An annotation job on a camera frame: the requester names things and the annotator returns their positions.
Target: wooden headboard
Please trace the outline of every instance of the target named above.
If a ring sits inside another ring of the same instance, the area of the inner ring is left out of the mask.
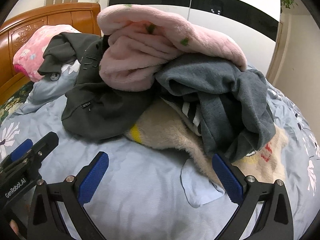
[[[69,24],[82,33],[101,36],[98,3],[64,3],[19,14],[0,28],[0,105],[29,81],[13,68],[13,56],[43,25]]]

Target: dark green floral fabric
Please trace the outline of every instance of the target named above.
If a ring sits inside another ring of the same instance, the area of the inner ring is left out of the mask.
[[[13,94],[11,98],[9,98],[2,106],[0,106],[0,126],[2,121],[15,110],[18,109],[19,106],[25,103],[29,93],[33,88],[33,82],[25,84],[22,88],[20,88],[17,92]]]

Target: pink pillow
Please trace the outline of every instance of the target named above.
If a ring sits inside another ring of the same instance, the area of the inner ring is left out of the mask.
[[[80,33],[71,25],[44,25],[31,36],[13,57],[13,66],[16,72],[22,72],[28,76],[31,81],[38,82],[43,76],[40,76],[38,69],[44,61],[42,55],[47,48],[53,36],[62,33]]]

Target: blue gripper pad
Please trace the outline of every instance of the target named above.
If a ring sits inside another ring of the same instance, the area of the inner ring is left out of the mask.
[[[212,168],[228,193],[230,200],[240,205],[243,201],[242,185],[218,154],[214,154],[212,157]]]
[[[101,157],[79,186],[78,201],[81,206],[90,202],[108,166],[109,156],[105,152],[102,152]]]
[[[31,141],[31,139],[25,140],[10,154],[11,161],[14,162],[18,160],[32,147],[33,147],[33,142]]]

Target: screw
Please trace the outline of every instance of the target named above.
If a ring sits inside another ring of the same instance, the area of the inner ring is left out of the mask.
[[[251,176],[251,175],[247,176],[247,181],[255,182],[255,180],[256,180],[256,178],[254,176]]]
[[[37,185],[41,186],[44,183],[43,179],[38,179],[37,180]]]
[[[283,181],[282,181],[282,180],[277,179],[277,184],[278,184],[279,186],[282,186],[284,183],[283,183]]]
[[[73,182],[74,180],[75,180],[75,176],[70,175],[66,177],[66,182]]]

